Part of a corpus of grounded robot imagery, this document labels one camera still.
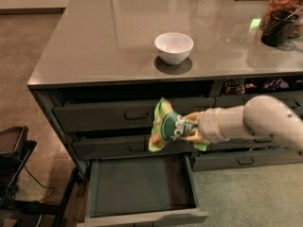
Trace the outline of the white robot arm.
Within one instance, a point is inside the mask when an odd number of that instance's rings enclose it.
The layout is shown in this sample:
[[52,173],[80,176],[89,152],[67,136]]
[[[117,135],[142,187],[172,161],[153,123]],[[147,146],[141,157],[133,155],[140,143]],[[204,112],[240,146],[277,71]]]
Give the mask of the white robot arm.
[[197,129],[182,136],[194,144],[216,144],[232,139],[271,138],[303,152],[303,121],[285,103],[272,96],[255,96],[245,105],[210,108],[185,116]]

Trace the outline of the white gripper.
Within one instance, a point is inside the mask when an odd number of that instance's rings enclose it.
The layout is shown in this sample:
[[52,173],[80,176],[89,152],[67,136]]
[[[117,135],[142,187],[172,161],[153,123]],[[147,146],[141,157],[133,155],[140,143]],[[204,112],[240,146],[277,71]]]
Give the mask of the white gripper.
[[220,115],[223,108],[209,108],[204,112],[193,112],[184,116],[184,119],[192,124],[198,125],[199,133],[202,135],[190,135],[182,137],[182,140],[193,144],[208,144],[227,142],[220,127]]

